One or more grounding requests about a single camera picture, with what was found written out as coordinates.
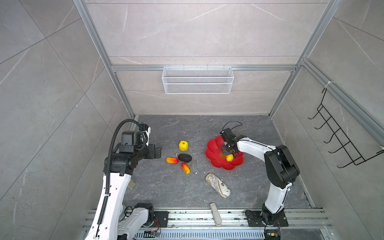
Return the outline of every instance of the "black oval object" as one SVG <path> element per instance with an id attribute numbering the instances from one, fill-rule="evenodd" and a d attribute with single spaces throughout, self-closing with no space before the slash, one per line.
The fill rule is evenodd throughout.
<path id="1" fill-rule="evenodd" d="M 186 153 L 180 153 L 177 157 L 182 162 L 190 162 L 192 161 L 192 157 Z"/>

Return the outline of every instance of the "gray marble tile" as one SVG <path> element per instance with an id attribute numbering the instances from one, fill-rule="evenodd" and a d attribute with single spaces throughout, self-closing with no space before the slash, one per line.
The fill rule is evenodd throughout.
<path id="1" fill-rule="evenodd" d="M 384 124 L 384 41 L 332 19 L 310 59 Z"/>
<path id="2" fill-rule="evenodd" d="M 80 18 L 72 0 L 20 0 L 45 36 Z"/>
<path id="3" fill-rule="evenodd" d="M 0 200 L 1 239 L 50 238 L 106 128 L 84 95 Z"/>
<path id="4" fill-rule="evenodd" d="M 290 71 L 235 71 L 231 91 L 281 90 Z"/>
<path id="5" fill-rule="evenodd" d="M 304 128 L 287 101 L 282 102 L 273 120 L 299 166 L 315 207 L 324 208 L 337 235 L 345 239 L 368 238 L 369 233 L 354 206 L 309 136 L 310 130 Z"/>
<path id="6" fill-rule="evenodd" d="M 112 64 L 296 64 L 299 56 L 129 57 L 111 56 Z"/>
<path id="7" fill-rule="evenodd" d="M 384 2 L 381 0 L 344 0 L 335 18 L 384 39 Z"/>
<path id="8" fill-rule="evenodd" d="M 120 97 L 107 70 L 104 69 L 100 73 L 85 94 L 104 121 L 109 123 L 120 102 Z"/>
<path id="9" fill-rule="evenodd" d="M 371 236 L 373 239 L 379 239 L 381 233 L 376 230 L 380 228 L 380 218 L 384 216 L 384 203 L 381 198 L 384 195 L 384 187 L 381 186 L 384 181 L 381 170 L 384 154 L 358 166 L 351 164 L 342 169 L 337 168 L 337 166 L 350 163 L 351 160 L 343 150 L 335 154 L 328 152 L 335 151 L 340 147 L 340 144 L 336 138 L 328 144 L 323 142 L 328 141 L 332 135 L 328 126 L 319 130 L 314 129 L 314 127 L 320 127 L 324 123 L 321 116 L 317 116 L 313 120 L 308 119 L 308 117 L 315 115 L 316 108 L 323 96 L 322 90 L 323 86 L 308 72 L 303 71 L 292 85 L 286 99 L 314 140 L 317 149 Z M 329 93 L 325 95 L 323 104 L 363 157 L 368 159 L 381 149 L 380 144 Z M 344 138 L 342 134 L 337 136 L 341 140 Z M 351 144 L 347 145 L 346 148 L 351 157 L 354 159 L 358 157 Z"/>
<path id="10" fill-rule="evenodd" d="M 82 20 L 78 20 L 47 38 L 83 91 L 104 69 L 97 50 Z"/>
<path id="11" fill-rule="evenodd" d="M 118 77 L 125 91 L 164 91 L 162 71 L 124 71 Z"/>
<path id="12" fill-rule="evenodd" d="M 0 64 L 0 84 L 2 197 L 84 93 L 47 40 Z"/>
<path id="13" fill-rule="evenodd" d="M 112 132 L 107 128 L 65 206 L 50 239 L 79 238 L 86 214 L 89 210 L 96 209 L 99 202 L 103 187 L 104 160 L 108 156 L 111 138 Z"/>
<path id="14" fill-rule="evenodd" d="M 126 192 L 124 199 L 130 205 L 151 202 L 157 207 L 209 207 L 211 202 L 219 208 L 261 207 L 270 185 L 264 162 L 246 154 L 243 165 L 226 171 L 214 168 L 205 156 L 208 141 L 219 136 L 223 125 L 232 120 L 243 123 L 233 130 L 235 134 L 271 145 L 281 144 L 268 116 L 139 116 L 139 122 L 151 127 L 150 142 L 162 144 L 162 157 L 139 162 L 132 176 L 136 186 Z M 180 164 L 170 165 L 165 161 L 166 157 L 180 153 L 181 140 L 188 141 L 186 153 L 192 156 L 189 175 L 185 175 Z M 222 198 L 206 184 L 208 173 L 214 173 L 229 187 L 228 198 Z M 287 196 L 286 208 L 309 208 L 297 181 Z"/>
<path id="15" fill-rule="evenodd" d="M 125 109 L 123 102 L 120 101 L 114 114 L 113 114 L 113 116 L 112 116 L 112 118 L 111 118 L 111 121 L 108 124 L 109 129 L 112 132 L 115 132 L 117 126 L 121 123 L 121 121 L 128 119 L 128 118 L 130 118 L 128 115 L 128 112 Z M 121 139 L 121 133 L 127 130 L 128 124 L 129 123 L 126 123 L 121 127 L 116 139 Z"/>
<path id="16" fill-rule="evenodd" d="M 0 63 L 44 38 L 17 0 L 0 2 Z"/>
<path id="17" fill-rule="evenodd" d="M 87 6 L 110 56 L 298 56 L 326 4 Z"/>
<path id="18" fill-rule="evenodd" d="M 229 94 L 166 94 L 125 91 L 136 114 L 267 115 L 280 91 L 233 91 Z"/>
<path id="19" fill-rule="evenodd" d="M 285 0 L 86 0 L 86 3 L 286 3 Z M 290 3 L 327 3 L 328 0 L 290 0 Z"/>

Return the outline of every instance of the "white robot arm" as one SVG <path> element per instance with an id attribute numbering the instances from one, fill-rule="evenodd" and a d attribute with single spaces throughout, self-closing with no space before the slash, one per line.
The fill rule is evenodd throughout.
<path id="1" fill-rule="evenodd" d="M 222 146 L 224 155 L 236 156 L 237 153 L 244 152 L 265 162 L 271 184 L 262 207 L 261 218 L 266 225 L 275 224 L 278 217 L 283 214 L 287 193 L 300 174 L 288 148 L 284 145 L 275 147 L 262 144 L 242 135 L 236 137 L 229 128 L 220 132 L 220 135 L 224 140 Z"/>

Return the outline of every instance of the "white zip tie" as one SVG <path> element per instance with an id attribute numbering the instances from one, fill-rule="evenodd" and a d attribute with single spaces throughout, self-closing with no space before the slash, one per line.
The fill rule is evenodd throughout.
<path id="1" fill-rule="evenodd" d="M 328 84 L 330 84 L 330 83 L 335 83 L 335 82 L 333 82 L 333 81 L 328 81 L 328 83 L 325 85 L 324 88 L 327 88 Z"/>

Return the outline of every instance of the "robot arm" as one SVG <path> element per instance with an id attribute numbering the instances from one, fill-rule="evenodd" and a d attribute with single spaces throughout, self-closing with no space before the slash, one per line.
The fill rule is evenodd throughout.
<path id="1" fill-rule="evenodd" d="M 236 156 L 244 152 L 265 162 L 271 184 L 262 208 L 262 220 L 266 225 L 275 224 L 275 220 L 283 213 L 286 195 L 300 174 L 288 148 L 284 145 L 275 147 L 262 144 L 242 135 L 236 137 L 229 128 L 224 129 L 220 135 L 224 140 L 224 155 Z"/>
<path id="2" fill-rule="evenodd" d="M 158 159 L 161 157 L 161 148 L 148 143 L 151 128 L 146 124 L 141 124 L 140 127 L 141 131 L 124 131 L 118 148 L 119 152 L 117 153 L 116 149 L 116 152 L 112 153 L 110 164 L 107 159 L 104 162 L 103 192 L 96 210 L 96 217 L 85 238 L 86 240 L 131 240 L 139 228 L 142 226 L 149 227 L 153 224 L 154 209 L 152 204 L 136 204 L 128 218 L 125 217 L 125 207 L 122 204 L 128 183 L 138 162 L 141 159 Z M 144 132 L 146 144 L 143 143 L 144 137 L 142 136 L 144 135 L 142 133 Z M 106 170 L 107 165 L 109 165 L 109 173 Z M 104 193 L 107 174 L 109 174 L 110 179 L 108 195 Z M 108 196 L 106 204 L 104 203 L 105 196 Z"/>

